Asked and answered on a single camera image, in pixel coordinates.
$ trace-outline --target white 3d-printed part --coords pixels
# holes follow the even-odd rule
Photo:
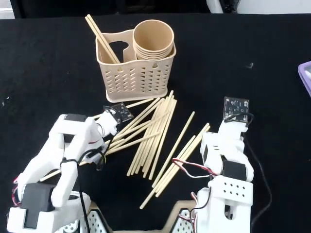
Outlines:
[[[67,226],[61,227],[60,229],[58,229],[58,231],[56,231],[55,233],[74,233],[79,227],[79,221],[75,220],[74,222],[68,224]]]
[[[180,212],[180,215],[186,218],[189,218],[189,214],[190,214],[189,210],[182,210]],[[181,218],[178,218],[171,232],[172,233],[193,233],[193,229],[189,222]]]
[[[102,223],[100,216],[98,215],[97,211],[91,210],[89,215],[87,216],[88,224],[90,228],[90,233],[108,233]],[[82,218],[80,220],[80,231],[79,233],[87,233],[86,223]],[[74,233],[79,227],[79,221],[76,220],[67,226],[61,227],[55,233]]]

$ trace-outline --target cable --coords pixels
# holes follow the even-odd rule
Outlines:
[[[233,114],[231,116],[229,116],[227,119],[224,120],[224,123],[228,123],[231,121],[234,121],[234,118],[238,117],[238,116],[248,116],[251,117],[251,119],[249,120],[249,122],[246,124],[246,127],[248,127],[254,120],[254,115],[251,113],[237,113],[237,114]]]
[[[90,228],[89,228],[89,224],[88,224],[88,220],[87,220],[86,206],[85,206],[84,199],[83,199],[83,194],[82,194],[82,191],[81,191],[81,179],[80,179],[80,176],[79,176],[79,162],[76,161],[75,159],[66,159],[64,157],[63,160],[60,163],[60,168],[62,168],[62,164],[63,163],[67,163],[67,162],[75,162],[76,165],[77,165],[77,181],[78,181],[78,186],[79,186],[79,196],[80,196],[80,201],[81,201],[81,205],[82,205],[84,221],[86,222],[87,233],[90,233]]]
[[[118,117],[117,122],[119,123],[119,128],[120,128],[122,126],[122,123],[123,123],[121,114],[117,110],[115,110],[113,107],[110,107],[110,106],[104,106],[104,111],[106,111],[106,110],[108,110],[110,112],[110,114],[112,114],[112,115],[114,115],[114,114],[118,115],[117,116]],[[105,152],[102,153],[102,157],[100,158],[100,160],[96,166],[97,171],[101,171],[103,169],[104,164],[106,163],[106,153],[110,148],[110,145],[113,141],[113,138],[118,134],[118,132],[119,132],[119,130],[117,130],[116,134],[112,136],[112,138],[110,139],[110,142],[108,143],[108,146],[107,146]]]
[[[208,198],[207,198],[206,203],[205,203],[203,206],[201,206],[201,207],[192,208],[192,209],[190,210],[190,218],[192,218],[192,212],[193,212],[194,210],[200,210],[200,209],[203,209],[203,208],[205,208],[205,207],[207,206],[207,204],[209,203],[209,200],[210,200],[211,192],[212,192],[212,188],[210,187],[210,188],[209,188]],[[194,223],[192,224],[192,227],[193,227],[194,232],[196,232],[196,224],[195,224],[195,223],[196,223],[196,218],[197,218],[197,215],[195,216],[195,218],[194,218]]]
[[[216,173],[214,173],[210,168],[206,167],[206,166],[203,166],[203,165],[200,165],[200,164],[196,164],[196,163],[190,163],[190,162],[187,162],[187,161],[183,161],[183,160],[180,160],[180,159],[177,159],[177,158],[173,158],[172,159],[172,162],[177,165],[182,171],[184,171],[188,176],[190,176],[191,178],[205,178],[205,177],[209,177],[209,175],[207,176],[192,176],[188,173],[188,171],[180,164],[178,164],[177,162],[181,162],[183,164],[188,164],[188,165],[193,165],[193,166],[196,166],[196,167],[199,167],[205,171],[207,171],[209,174],[212,174],[212,175],[217,175]]]
[[[12,194],[11,194],[11,197],[12,197],[12,202],[14,204],[14,206],[19,206],[21,204],[21,202],[17,202],[17,199],[15,197],[15,193],[18,189],[18,185],[16,185],[13,189],[12,189]]]
[[[256,162],[257,162],[258,165],[259,165],[260,172],[261,172],[261,175],[262,175],[262,179],[263,179],[263,181],[264,181],[264,184],[265,184],[265,186],[266,186],[266,188],[267,188],[267,191],[268,191],[268,194],[269,194],[269,202],[266,204],[265,207],[263,207],[263,208],[255,215],[255,217],[253,217],[253,219],[252,219],[252,221],[251,221],[251,231],[250,231],[250,232],[252,232],[253,227],[254,227],[256,221],[257,221],[257,220],[260,218],[260,216],[261,216],[264,212],[266,212],[267,209],[269,209],[269,207],[271,206],[271,204],[272,204],[272,192],[271,192],[271,188],[270,188],[270,186],[269,186],[269,184],[268,184],[266,175],[264,174],[263,167],[262,167],[262,165],[261,165],[261,163],[260,163],[260,160],[258,159],[258,157],[256,156],[256,154],[254,153],[254,151],[253,151],[251,145],[249,144],[248,140],[246,139],[245,135],[244,135],[244,140],[245,140],[245,143],[246,143],[247,147],[249,148],[249,150],[250,150],[250,152],[251,152],[253,158],[256,160]]]

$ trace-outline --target basket handle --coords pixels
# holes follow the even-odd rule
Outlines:
[[[133,49],[133,29],[126,30],[120,33],[103,33],[108,43],[122,41],[128,44],[123,50],[123,62],[135,60],[135,52]]]

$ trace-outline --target circuit board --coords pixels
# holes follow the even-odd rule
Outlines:
[[[118,111],[122,122],[126,122],[126,121],[134,118],[134,116],[131,114],[131,112],[128,110],[128,108],[125,106],[124,103],[119,103],[119,104],[113,105],[112,108],[114,110]]]
[[[248,107],[249,100],[225,97],[223,119],[226,120],[234,114],[248,113]],[[247,123],[247,115],[236,116],[232,121]]]

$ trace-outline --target wooden base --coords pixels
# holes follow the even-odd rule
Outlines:
[[[195,201],[193,200],[179,200],[178,202],[176,202],[176,204],[174,205],[169,218],[167,219],[164,228],[162,230],[151,230],[151,231],[113,231],[110,227],[109,227],[109,233],[169,233],[171,231],[171,229],[174,227],[175,224],[175,220],[178,217],[178,214],[180,212],[181,209],[192,209],[195,207]],[[96,205],[96,203],[92,202],[90,209],[89,210],[99,210],[99,212],[101,213],[104,221],[106,222],[102,212],[100,211],[100,209],[98,208],[98,206]]]

